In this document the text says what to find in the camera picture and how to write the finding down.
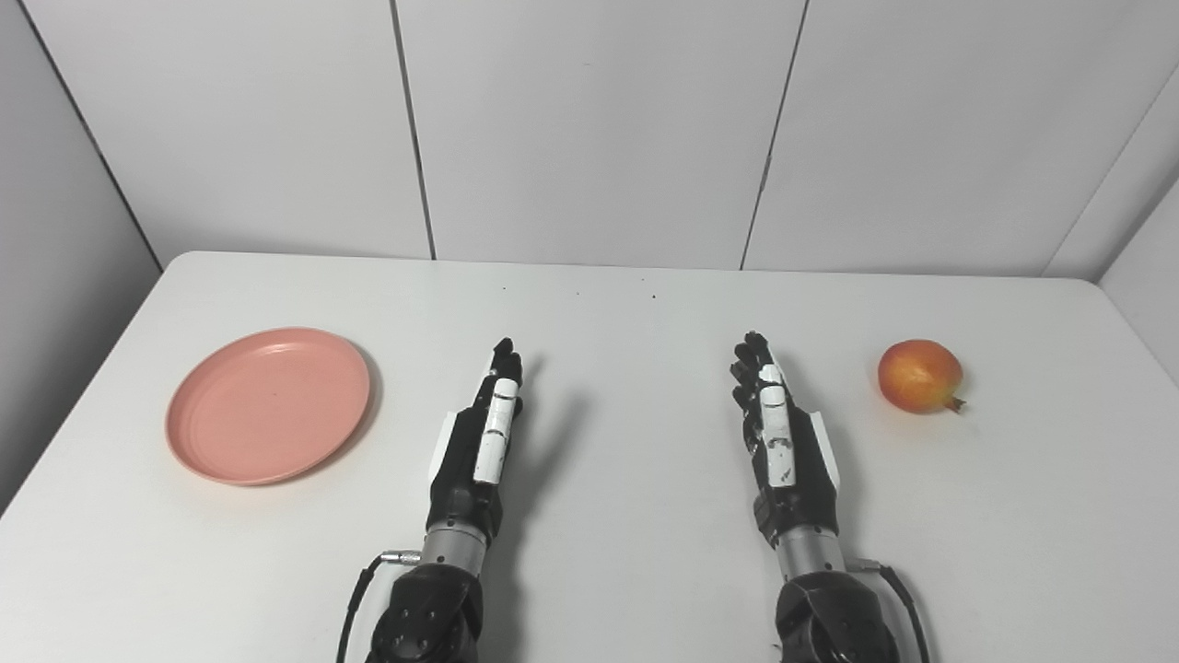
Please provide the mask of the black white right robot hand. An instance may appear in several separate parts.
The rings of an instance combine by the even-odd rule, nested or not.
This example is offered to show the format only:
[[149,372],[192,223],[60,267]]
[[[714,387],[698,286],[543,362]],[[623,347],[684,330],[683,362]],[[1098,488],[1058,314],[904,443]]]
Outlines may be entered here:
[[732,396],[751,457],[755,525],[771,546],[793,529],[838,534],[841,475],[821,412],[799,407],[759,332],[735,347]]

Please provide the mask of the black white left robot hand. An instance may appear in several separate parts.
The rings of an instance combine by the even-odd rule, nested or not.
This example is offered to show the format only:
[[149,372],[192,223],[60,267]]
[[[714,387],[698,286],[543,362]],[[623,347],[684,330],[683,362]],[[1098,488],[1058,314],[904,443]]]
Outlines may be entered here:
[[522,412],[522,360],[511,337],[493,348],[470,406],[446,425],[444,453],[429,488],[426,529],[472,526],[493,541],[503,505],[498,486],[512,448],[512,427]]

